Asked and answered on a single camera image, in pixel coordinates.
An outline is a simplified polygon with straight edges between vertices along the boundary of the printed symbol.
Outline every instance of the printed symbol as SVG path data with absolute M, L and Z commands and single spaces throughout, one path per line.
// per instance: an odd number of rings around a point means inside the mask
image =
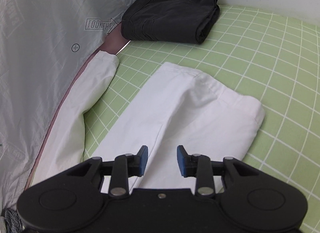
M 73 44 L 72 45 L 72 51 L 73 52 L 77 52 L 79 50 L 79 48 L 80 48 L 79 44 Z

